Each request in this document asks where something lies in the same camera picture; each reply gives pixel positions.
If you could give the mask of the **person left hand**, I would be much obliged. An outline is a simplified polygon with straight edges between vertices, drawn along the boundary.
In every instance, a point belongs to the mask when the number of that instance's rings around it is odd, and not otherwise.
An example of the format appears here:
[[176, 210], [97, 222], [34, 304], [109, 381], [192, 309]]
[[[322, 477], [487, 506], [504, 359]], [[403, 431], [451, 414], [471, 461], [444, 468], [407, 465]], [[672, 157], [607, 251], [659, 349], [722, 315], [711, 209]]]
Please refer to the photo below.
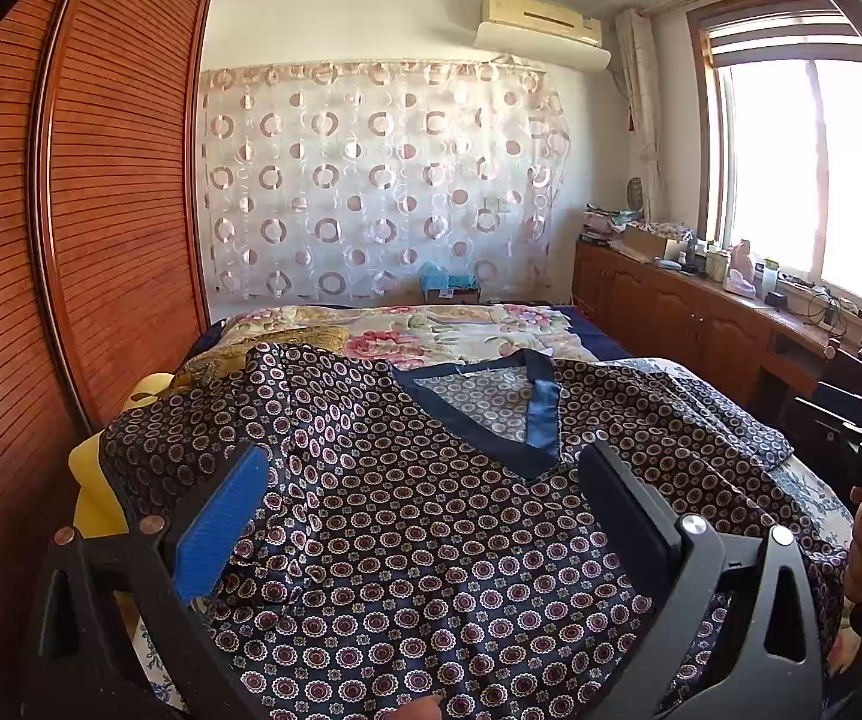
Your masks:
[[406, 702], [382, 715], [382, 720], [440, 720], [440, 695], [431, 694]]

